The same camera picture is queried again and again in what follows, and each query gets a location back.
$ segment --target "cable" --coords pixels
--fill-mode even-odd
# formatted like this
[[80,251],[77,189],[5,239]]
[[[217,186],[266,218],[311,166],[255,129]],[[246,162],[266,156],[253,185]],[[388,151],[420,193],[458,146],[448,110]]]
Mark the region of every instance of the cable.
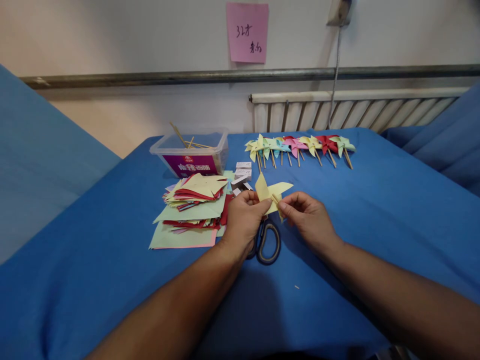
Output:
[[330,112],[328,114],[328,129],[331,128],[332,123],[332,112],[334,110],[334,95],[335,95],[335,86],[337,85],[337,77],[339,76],[339,63],[340,63],[340,41],[342,34],[342,26],[338,27],[338,38],[336,42],[336,66],[335,66],[335,78],[333,80],[333,89],[331,91],[331,100],[330,100]]

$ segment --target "white wall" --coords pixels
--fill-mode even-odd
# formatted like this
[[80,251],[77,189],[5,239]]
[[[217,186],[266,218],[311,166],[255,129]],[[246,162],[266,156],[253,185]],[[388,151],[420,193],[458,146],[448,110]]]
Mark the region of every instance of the white wall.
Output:
[[[229,60],[225,2],[4,0],[0,62],[17,76],[334,65],[336,30],[325,26],[329,0],[271,0],[266,64],[254,65]],[[480,2],[358,0],[340,51],[341,67],[479,63]],[[404,84],[357,81],[340,87]],[[329,87],[329,82],[218,84],[41,94],[124,157],[145,138],[161,134],[169,121],[251,131],[250,93]]]

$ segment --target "blue bed sheet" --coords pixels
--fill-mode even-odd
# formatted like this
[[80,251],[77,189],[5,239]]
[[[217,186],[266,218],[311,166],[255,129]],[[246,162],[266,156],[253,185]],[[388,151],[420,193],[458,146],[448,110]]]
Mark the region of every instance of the blue bed sheet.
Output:
[[[268,163],[267,183],[292,183],[285,194],[304,191],[323,201],[347,242],[480,303],[480,198],[370,130],[315,134],[334,132],[356,145],[353,170],[338,158],[337,168],[325,157],[320,167],[305,152],[300,168],[286,157],[277,169]],[[228,170],[249,160],[244,144],[256,136],[228,136]],[[176,181],[149,153],[157,140],[145,140],[0,267],[0,358],[84,357],[207,250],[148,250],[164,188]],[[252,169],[254,183],[257,164]],[[361,359],[387,346],[296,229],[272,218],[283,242],[277,262],[245,262],[195,356],[301,350]]]

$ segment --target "scissors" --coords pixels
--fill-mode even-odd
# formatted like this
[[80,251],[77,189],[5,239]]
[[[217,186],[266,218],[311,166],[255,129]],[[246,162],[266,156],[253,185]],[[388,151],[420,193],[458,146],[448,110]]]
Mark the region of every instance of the scissors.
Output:
[[[271,257],[265,257],[263,254],[265,243],[267,242],[267,230],[270,229],[275,234],[275,251]],[[260,246],[257,245],[258,239],[260,238]],[[267,216],[265,220],[260,223],[260,227],[258,228],[258,233],[253,239],[253,248],[247,255],[247,259],[252,259],[255,255],[258,262],[262,265],[272,265],[280,255],[280,232],[277,226],[274,224],[272,220],[270,220]]]

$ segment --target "plastic box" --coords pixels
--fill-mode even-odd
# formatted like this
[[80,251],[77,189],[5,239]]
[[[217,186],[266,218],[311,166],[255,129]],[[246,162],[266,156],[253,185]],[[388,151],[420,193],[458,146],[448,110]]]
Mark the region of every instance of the plastic box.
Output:
[[157,155],[178,178],[192,174],[223,175],[229,157],[228,130],[204,128],[194,133],[178,129],[186,143],[192,137],[194,143],[211,146],[209,148],[185,148],[177,134],[171,130],[150,147],[150,153]]

